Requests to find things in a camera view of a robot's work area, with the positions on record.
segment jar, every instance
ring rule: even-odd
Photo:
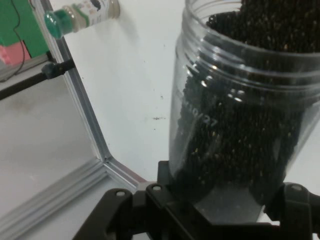
[[[212,223],[257,221],[320,118],[320,53],[247,45],[208,28],[240,0],[186,0],[170,118],[172,191]]]

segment green bottle cap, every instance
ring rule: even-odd
[[[44,22],[49,33],[56,39],[73,31],[72,19],[64,9],[47,11]]]

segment black mount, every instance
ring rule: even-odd
[[[284,183],[265,208],[280,226],[218,225],[170,192],[167,161],[159,163],[158,172],[158,183],[145,191],[107,191],[73,240],[131,240],[140,233],[151,240],[312,240],[320,233],[320,196],[299,184]]]

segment pink object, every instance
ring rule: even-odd
[[[30,59],[30,55],[27,51],[27,48],[26,48],[24,42],[22,42],[22,45],[23,45],[24,53],[22,51],[20,42],[14,43],[10,46],[1,46],[0,45],[0,59],[5,64],[7,64],[7,65],[10,64],[12,66],[20,64],[23,61],[23,59],[25,61]]]

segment spice bottle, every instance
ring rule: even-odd
[[[84,0],[46,12],[44,22],[50,34],[59,39],[108,19],[116,19],[119,15],[118,0]]]

